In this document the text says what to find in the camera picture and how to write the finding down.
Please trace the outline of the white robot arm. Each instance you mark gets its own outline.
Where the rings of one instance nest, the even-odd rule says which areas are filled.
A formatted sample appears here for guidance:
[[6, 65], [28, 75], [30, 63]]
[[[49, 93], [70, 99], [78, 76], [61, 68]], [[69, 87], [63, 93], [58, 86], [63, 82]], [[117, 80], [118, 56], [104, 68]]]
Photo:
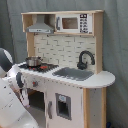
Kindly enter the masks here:
[[0, 127], [39, 128], [29, 106], [26, 81], [8, 51], [0, 48]]

